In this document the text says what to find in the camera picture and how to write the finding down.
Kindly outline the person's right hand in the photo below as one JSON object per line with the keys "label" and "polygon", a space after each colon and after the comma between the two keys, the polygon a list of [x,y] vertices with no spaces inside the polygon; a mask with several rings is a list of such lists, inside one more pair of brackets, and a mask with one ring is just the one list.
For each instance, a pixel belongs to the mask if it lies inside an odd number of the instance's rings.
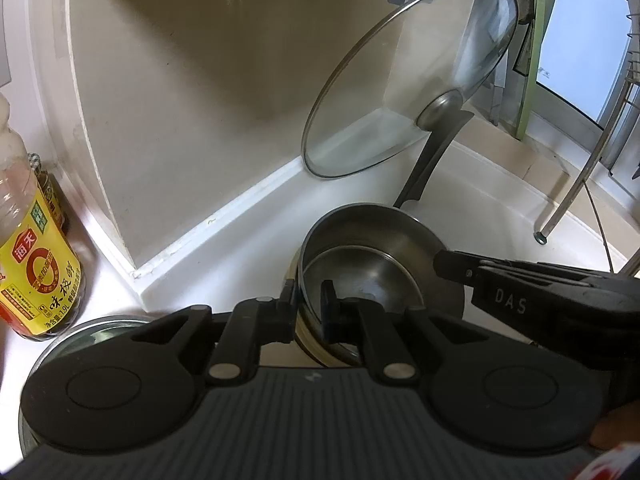
{"label": "person's right hand", "polygon": [[594,427],[589,443],[598,450],[612,450],[625,442],[640,441],[640,404],[616,408]]}

